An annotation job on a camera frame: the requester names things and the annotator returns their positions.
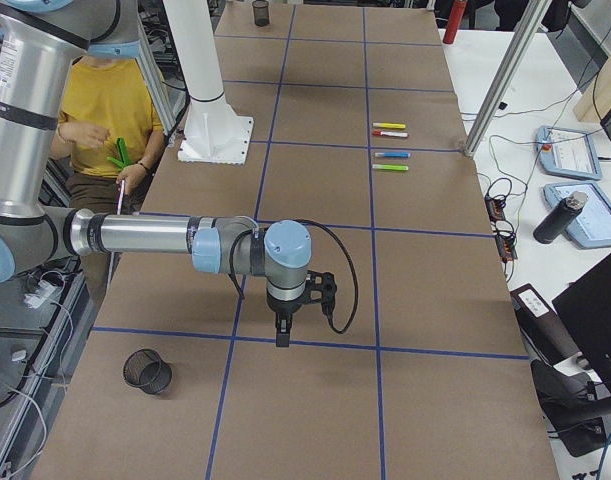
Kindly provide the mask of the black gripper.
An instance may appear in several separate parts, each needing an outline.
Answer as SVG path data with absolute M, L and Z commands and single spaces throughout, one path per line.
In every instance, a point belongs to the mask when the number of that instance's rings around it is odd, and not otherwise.
M 301 296 L 291 300 L 281 300 L 267 294 L 267 304 L 275 314 L 275 346 L 287 348 L 290 345 L 293 315 L 303 306 L 304 300 Z

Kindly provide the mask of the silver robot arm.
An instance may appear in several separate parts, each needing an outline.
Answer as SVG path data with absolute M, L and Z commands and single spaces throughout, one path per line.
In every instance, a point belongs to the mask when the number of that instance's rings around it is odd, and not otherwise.
M 0 283 L 70 255 L 187 253 L 199 271 L 264 277 L 276 343 L 287 346 L 314 286 L 301 223 L 261 228 L 244 217 L 95 214 L 39 202 L 71 65 L 84 55 L 137 57 L 137 4 L 0 1 L 0 24 Z

